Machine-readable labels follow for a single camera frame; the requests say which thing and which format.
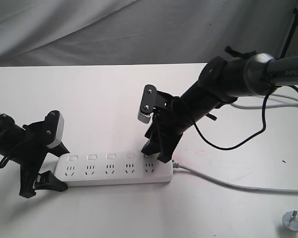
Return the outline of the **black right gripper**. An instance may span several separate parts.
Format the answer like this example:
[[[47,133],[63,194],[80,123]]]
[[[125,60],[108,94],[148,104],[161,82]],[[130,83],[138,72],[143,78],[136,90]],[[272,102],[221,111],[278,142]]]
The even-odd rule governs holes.
[[[189,128],[189,120],[183,109],[178,96],[157,92],[152,123],[145,133],[148,141],[141,149],[143,154],[158,153],[157,159],[163,163],[172,159],[182,134]]]

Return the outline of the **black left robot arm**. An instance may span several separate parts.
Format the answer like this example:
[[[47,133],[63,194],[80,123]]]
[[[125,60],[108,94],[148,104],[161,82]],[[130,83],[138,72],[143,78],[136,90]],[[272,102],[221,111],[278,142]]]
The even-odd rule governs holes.
[[[50,111],[42,121],[18,126],[14,119],[0,113],[0,169],[9,161],[20,166],[19,195],[31,198],[37,190],[63,192],[68,186],[52,171],[40,172],[47,154],[61,157],[69,153],[62,143],[64,118]]]

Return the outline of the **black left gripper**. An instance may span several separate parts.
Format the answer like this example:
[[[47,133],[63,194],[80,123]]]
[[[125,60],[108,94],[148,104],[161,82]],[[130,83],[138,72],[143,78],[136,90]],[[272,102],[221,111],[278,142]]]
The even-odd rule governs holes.
[[[49,149],[44,144],[44,120],[24,124],[25,138],[20,149],[20,192],[24,198],[36,195],[36,190],[65,191],[68,186],[54,176],[52,171],[40,173],[40,169],[48,153],[60,157],[70,153],[61,142]]]

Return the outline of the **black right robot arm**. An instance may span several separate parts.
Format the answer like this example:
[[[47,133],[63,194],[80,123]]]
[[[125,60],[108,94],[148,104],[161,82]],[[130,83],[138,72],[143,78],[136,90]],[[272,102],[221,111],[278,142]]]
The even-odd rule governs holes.
[[[144,87],[138,119],[149,128],[143,154],[157,154],[159,161],[167,163],[183,133],[202,117],[210,117],[212,110],[233,104],[240,97],[263,96],[268,100],[283,86],[298,91],[298,56],[277,59],[230,47],[225,51],[233,59],[211,59],[181,96],[159,91],[151,84]]]

